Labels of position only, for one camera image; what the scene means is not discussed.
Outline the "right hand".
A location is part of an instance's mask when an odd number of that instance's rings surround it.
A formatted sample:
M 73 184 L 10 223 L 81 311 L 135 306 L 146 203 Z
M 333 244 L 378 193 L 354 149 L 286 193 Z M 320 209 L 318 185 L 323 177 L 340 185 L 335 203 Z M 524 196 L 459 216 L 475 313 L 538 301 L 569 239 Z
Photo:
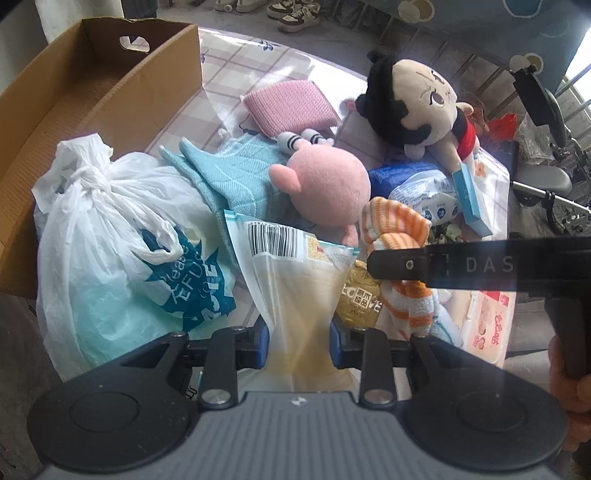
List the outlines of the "right hand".
M 575 452 L 590 440 L 590 376 L 570 378 L 566 373 L 561 344 L 557 336 L 550 342 L 550 391 L 568 413 L 569 429 L 563 449 Z

